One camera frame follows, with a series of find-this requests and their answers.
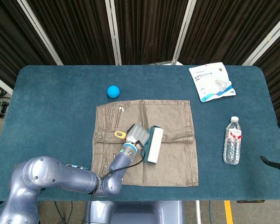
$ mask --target floor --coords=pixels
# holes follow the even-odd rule
[[[0,134],[3,128],[4,119],[0,119]],[[82,201],[73,202],[73,212],[70,223],[79,224],[84,217],[85,203]],[[57,202],[61,214],[68,218],[70,214],[70,202]],[[210,224],[210,205],[212,211],[212,224],[225,224],[226,216],[224,201],[201,201],[202,224]],[[264,203],[242,203],[231,201],[231,211],[234,224],[280,224],[280,200],[265,201]],[[53,201],[41,202],[39,205],[40,219],[42,224],[62,224]],[[195,201],[184,202],[185,224],[196,223]]]

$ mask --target bottle label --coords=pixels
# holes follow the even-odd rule
[[[229,138],[233,138],[233,139],[241,139],[242,138],[242,131],[238,130],[238,129],[229,129],[229,134],[228,134]]]

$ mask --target blue tablecloth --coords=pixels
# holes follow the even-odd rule
[[[262,163],[280,162],[280,134],[262,71],[226,66],[237,95],[201,103],[191,66],[27,66],[16,81],[0,138],[0,200],[7,200],[15,164],[39,155],[91,166],[95,108],[114,100],[189,99],[199,169],[198,187],[123,186],[96,200],[280,199],[280,171]],[[109,85],[120,87],[108,98]],[[243,138],[238,165],[223,162],[225,128],[238,116]],[[89,195],[57,187],[40,200],[88,200]]]

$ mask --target blue ball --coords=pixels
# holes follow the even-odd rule
[[[111,85],[108,87],[107,89],[107,94],[109,97],[111,98],[116,98],[119,96],[119,93],[120,93],[120,90],[118,88],[118,86],[115,86],[115,85]]]

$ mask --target plastic water bottle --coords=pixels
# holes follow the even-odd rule
[[[239,162],[242,131],[238,124],[238,117],[231,117],[230,124],[226,127],[224,144],[224,162],[236,165]]]

